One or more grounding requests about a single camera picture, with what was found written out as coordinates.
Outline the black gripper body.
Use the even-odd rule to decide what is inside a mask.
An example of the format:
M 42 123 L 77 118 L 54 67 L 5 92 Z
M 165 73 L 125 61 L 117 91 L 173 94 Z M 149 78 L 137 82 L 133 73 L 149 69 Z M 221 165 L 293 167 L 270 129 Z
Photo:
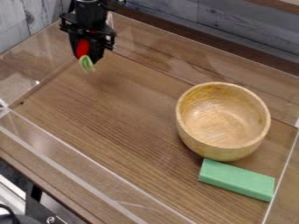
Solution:
M 61 14 L 61 30 L 70 36 L 78 35 L 79 40 L 106 40 L 106 50 L 115 48 L 117 31 L 107 25 L 111 0 L 71 0 L 70 9 Z

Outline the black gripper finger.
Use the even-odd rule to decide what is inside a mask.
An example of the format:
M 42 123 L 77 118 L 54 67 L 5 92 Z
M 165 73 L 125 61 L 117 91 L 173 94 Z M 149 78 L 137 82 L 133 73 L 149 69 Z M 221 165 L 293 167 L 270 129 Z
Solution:
M 78 43 L 79 43 L 79 38 L 75 33 L 70 34 L 70 45 L 71 45 L 71 50 L 74 53 L 74 56 L 78 58 Z
M 106 40 L 103 38 L 101 39 L 93 39 L 90 41 L 90 53 L 89 56 L 91 58 L 91 61 L 94 64 L 98 63 L 98 61 L 103 58 L 106 51 Z

